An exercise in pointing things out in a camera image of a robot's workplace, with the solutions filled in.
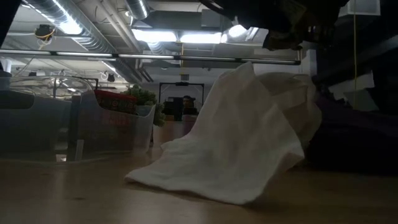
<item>dark purple fabric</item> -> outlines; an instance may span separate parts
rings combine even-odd
[[[398,117],[317,101],[322,124],[306,150],[318,168],[398,174]]]

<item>office ceiling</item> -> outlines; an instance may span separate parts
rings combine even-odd
[[[125,15],[126,6],[123,0],[110,0],[116,10],[119,11],[119,16],[124,19],[124,26],[128,26],[130,20]],[[73,0],[73,2],[80,8],[82,13],[98,28],[98,30],[105,36],[109,43],[119,53],[136,53],[127,46],[125,41],[116,32],[115,28],[106,20],[105,15],[101,9],[96,10],[96,1],[94,0]],[[198,13],[206,9],[200,5],[199,2],[184,0],[184,1],[149,1],[152,10],[156,11],[183,11]],[[52,25],[45,17],[40,15],[33,9],[27,7],[20,7],[12,26],[10,33],[33,33],[34,29],[38,28],[39,24]],[[270,52],[261,49],[262,42],[267,34],[267,30],[260,29],[251,41],[241,41],[237,44],[184,44],[164,43],[167,50],[180,54],[183,48],[184,55],[200,55],[200,56],[221,56],[221,57],[251,57],[251,58],[286,58],[294,59],[297,53],[293,51],[278,51]],[[145,42],[139,42],[141,49],[149,52],[149,48]],[[24,49],[24,50],[38,50],[40,45],[34,35],[8,35],[3,43],[4,49]],[[42,47],[42,50],[53,51],[72,51],[72,52],[86,52],[86,50],[76,43],[71,38],[56,37],[52,39],[51,44]],[[29,62],[31,58],[12,58],[12,69],[17,72]],[[152,77],[154,82],[176,82],[180,80],[181,73],[188,73],[190,75],[190,82],[213,83],[218,75],[224,71],[234,68],[237,65],[225,62],[184,62],[184,67],[179,68],[170,66],[168,69],[167,64],[159,63],[157,61],[145,62],[144,68]],[[101,72],[111,72],[109,68],[99,61],[79,61],[79,60],[53,60],[53,59],[40,59],[34,58],[27,71],[40,70],[46,74],[60,73],[62,70],[73,73],[78,76],[85,74],[90,77],[104,78]],[[125,88],[127,82],[118,77],[112,85]]]

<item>clear plastic bin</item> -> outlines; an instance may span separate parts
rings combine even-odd
[[[103,109],[80,78],[0,78],[0,159],[65,162],[144,153],[154,111],[137,107],[135,116]]]

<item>office desk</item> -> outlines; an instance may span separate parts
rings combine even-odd
[[[67,166],[0,161],[0,223],[397,223],[398,178],[291,170],[247,207],[140,184],[159,157]]]

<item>potted plant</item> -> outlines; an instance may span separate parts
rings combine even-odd
[[[134,85],[132,88],[128,88],[122,94],[134,96],[137,99],[137,106],[155,106],[155,116],[154,125],[162,127],[165,123],[165,115],[162,113],[163,105],[157,103],[156,94],[139,88],[139,86]]]

